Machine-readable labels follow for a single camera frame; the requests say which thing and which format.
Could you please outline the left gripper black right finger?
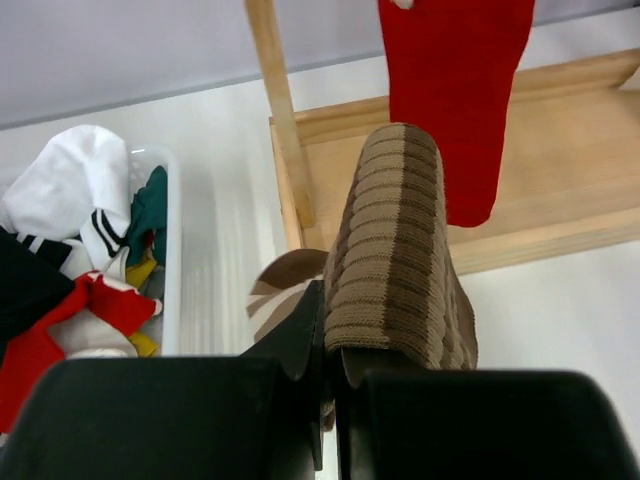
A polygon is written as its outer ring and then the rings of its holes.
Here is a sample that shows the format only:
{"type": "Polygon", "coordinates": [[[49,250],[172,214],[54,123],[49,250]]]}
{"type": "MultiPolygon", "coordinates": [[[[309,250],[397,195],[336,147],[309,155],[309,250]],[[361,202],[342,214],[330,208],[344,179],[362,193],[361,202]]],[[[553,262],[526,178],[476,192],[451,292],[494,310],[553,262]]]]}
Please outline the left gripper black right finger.
{"type": "Polygon", "coordinates": [[[333,359],[344,479],[635,479],[613,405],[570,371],[444,370],[405,355],[333,359]]]}

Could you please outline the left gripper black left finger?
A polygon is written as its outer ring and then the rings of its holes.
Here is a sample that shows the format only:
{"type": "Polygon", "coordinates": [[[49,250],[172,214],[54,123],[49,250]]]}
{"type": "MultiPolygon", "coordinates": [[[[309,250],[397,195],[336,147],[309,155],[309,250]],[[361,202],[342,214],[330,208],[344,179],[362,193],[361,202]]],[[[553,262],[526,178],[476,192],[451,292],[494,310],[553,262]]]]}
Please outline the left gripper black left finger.
{"type": "Polygon", "coordinates": [[[239,356],[79,359],[37,383],[5,479],[311,479],[322,467],[324,285],[239,356]]]}

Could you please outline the brown beige striped sock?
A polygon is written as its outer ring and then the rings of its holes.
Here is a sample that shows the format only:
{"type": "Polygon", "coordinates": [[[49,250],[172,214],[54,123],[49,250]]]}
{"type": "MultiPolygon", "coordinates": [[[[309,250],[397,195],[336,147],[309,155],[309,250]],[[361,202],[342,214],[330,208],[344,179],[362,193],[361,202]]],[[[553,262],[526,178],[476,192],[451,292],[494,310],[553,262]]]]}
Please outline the brown beige striped sock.
{"type": "Polygon", "coordinates": [[[324,284],[324,347],[341,357],[350,385],[373,371],[477,367],[474,311],[453,266],[442,159],[428,133],[393,123],[369,135],[332,247],[289,251],[257,277],[246,306],[254,340],[315,280],[324,284]]]}

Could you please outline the red Christmas sock front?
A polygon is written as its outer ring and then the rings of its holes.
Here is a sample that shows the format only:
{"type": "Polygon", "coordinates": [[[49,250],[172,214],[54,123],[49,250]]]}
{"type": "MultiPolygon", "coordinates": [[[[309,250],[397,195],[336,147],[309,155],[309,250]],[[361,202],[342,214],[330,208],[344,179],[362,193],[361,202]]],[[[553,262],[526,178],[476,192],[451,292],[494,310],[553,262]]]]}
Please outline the red Christmas sock front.
{"type": "Polygon", "coordinates": [[[101,273],[77,278],[58,306],[8,343],[1,366],[1,432],[11,431],[34,386],[54,364],[136,357],[130,337],[162,310],[161,301],[101,273]]]}

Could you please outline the black striped sock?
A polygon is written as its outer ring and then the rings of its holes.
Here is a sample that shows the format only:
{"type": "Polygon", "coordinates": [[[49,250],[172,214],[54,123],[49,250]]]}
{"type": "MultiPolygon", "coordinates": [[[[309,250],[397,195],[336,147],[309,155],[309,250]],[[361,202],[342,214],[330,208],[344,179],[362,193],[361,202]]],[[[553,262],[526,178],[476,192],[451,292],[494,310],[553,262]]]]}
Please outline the black striped sock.
{"type": "Polygon", "coordinates": [[[71,247],[1,231],[1,349],[31,328],[74,289],[60,268],[71,247]]]}

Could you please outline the white sock with black stripes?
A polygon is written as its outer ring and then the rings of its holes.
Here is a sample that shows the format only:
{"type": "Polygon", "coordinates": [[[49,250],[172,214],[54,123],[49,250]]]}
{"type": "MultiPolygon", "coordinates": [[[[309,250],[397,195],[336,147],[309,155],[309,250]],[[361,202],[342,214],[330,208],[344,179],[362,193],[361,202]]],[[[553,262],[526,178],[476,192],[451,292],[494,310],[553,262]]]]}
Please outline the white sock with black stripes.
{"type": "Polygon", "coordinates": [[[5,228],[47,240],[78,237],[96,269],[126,243],[130,225],[129,150],[96,125],[54,136],[1,199],[5,228]]]}

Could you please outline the plain white sock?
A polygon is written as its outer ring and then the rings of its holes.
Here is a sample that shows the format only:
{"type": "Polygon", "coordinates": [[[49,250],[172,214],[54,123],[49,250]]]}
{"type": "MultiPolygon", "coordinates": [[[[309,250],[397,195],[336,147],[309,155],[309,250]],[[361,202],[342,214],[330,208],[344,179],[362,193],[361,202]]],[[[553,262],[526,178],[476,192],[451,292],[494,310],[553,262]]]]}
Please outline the plain white sock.
{"type": "MultiPolygon", "coordinates": [[[[94,270],[82,242],[68,239],[63,243],[70,246],[71,251],[60,267],[61,273],[75,280],[94,270]]],[[[88,310],[82,310],[68,320],[51,326],[48,332],[68,359],[137,356],[135,347],[121,332],[88,310]]]]}

